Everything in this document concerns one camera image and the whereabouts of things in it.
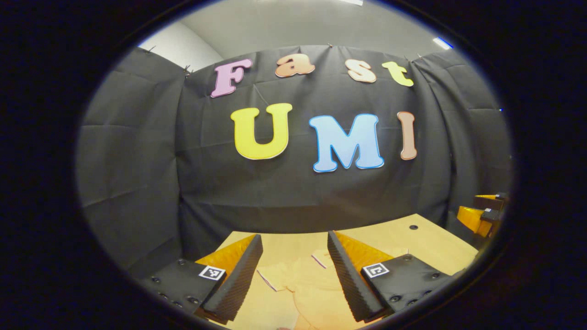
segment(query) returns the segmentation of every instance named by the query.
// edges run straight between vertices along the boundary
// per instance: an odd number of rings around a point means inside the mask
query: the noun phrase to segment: ceiling
[[[416,59],[442,51],[432,30],[376,1],[223,0],[182,23],[228,59],[264,49],[339,45]]]

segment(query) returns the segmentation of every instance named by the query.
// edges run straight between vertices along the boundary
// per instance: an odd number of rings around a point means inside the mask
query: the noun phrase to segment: light blue letter m
[[[347,135],[332,116],[318,116],[310,119],[310,126],[316,129],[318,138],[318,162],[314,164],[316,172],[332,172],[337,164],[332,159],[332,151],[346,169],[350,167],[359,148],[359,159],[355,165],[360,169],[375,169],[383,166],[377,145],[378,118],[375,115],[362,114],[355,117],[353,126]]]

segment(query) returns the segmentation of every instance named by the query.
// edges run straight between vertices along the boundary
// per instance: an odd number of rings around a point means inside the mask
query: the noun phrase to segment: black fabric backdrop
[[[279,58],[304,53],[308,75],[275,76]],[[230,95],[211,98],[218,65],[251,59]],[[347,74],[346,59],[369,63],[372,84]],[[382,63],[407,69],[396,83]],[[342,46],[296,46],[227,59],[185,77],[144,50],[129,54],[96,93],[77,155],[80,199],[98,239],[136,277],[183,255],[208,254],[231,231],[307,233],[360,227],[418,213],[466,241],[459,205],[507,191],[511,150],[502,107],[455,52],[413,62]],[[249,160],[234,146],[230,114],[257,107],[255,137],[271,141],[267,105],[290,103],[289,143],[278,157]],[[400,158],[399,111],[414,114],[414,160]],[[316,173],[310,118],[333,116],[348,133],[361,113],[377,115],[385,159],[378,169]]]

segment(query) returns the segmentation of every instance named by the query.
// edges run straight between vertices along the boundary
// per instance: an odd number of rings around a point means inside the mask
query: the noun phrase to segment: cutout letter
[[[414,115],[409,112],[398,112],[397,118],[402,123],[404,149],[400,154],[403,160],[416,158],[418,152],[414,145]]]
[[[244,59],[217,67],[215,69],[217,72],[216,88],[210,96],[219,97],[234,92],[237,88],[231,84],[231,80],[234,79],[234,82],[240,82],[245,74],[242,68],[250,68],[252,65],[253,61]]]
[[[233,112],[234,144],[237,151],[248,159],[269,159],[282,153],[288,146],[288,112],[292,110],[289,103],[277,103],[267,107],[267,113],[273,115],[273,140],[267,144],[255,141],[255,117],[259,109],[248,107]]]
[[[358,82],[374,83],[377,76],[371,71],[371,66],[362,60],[348,59],[345,62],[349,68],[349,76]]]
[[[310,63],[310,58],[306,54],[291,54],[284,56],[277,61],[275,75],[280,78],[290,77],[296,73],[305,75],[316,69],[316,66]]]
[[[350,167],[359,148],[359,159],[355,165],[360,169],[374,169],[383,166],[383,158],[379,155],[375,115],[361,114],[355,117],[353,126],[347,135],[332,116],[318,116],[310,119],[310,126],[316,129],[318,138],[318,162],[314,164],[316,172],[332,172],[337,164],[332,159],[332,151],[336,153],[342,166]]]
[[[411,79],[404,77],[403,75],[407,72],[406,68],[397,65],[396,62],[386,62],[381,64],[381,66],[389,70],[389,73],[392,74],[392,78],[396,81],[396,83],[408,87],[414,86],[414,82],[411,81]]]

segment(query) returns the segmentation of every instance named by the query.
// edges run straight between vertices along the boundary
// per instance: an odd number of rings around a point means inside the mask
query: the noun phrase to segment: yellow letter u
[[[255,140],[255,117],[259,109],[248,107],[233,112],[230,119],[234,121],[234,144],[238,153],[248,159],[269,159],[281,154],[288,146],[288,112],[291,110],[289,103],[267,107],[267,113],[273,115],[273,140],[267,144],[258,144]]]

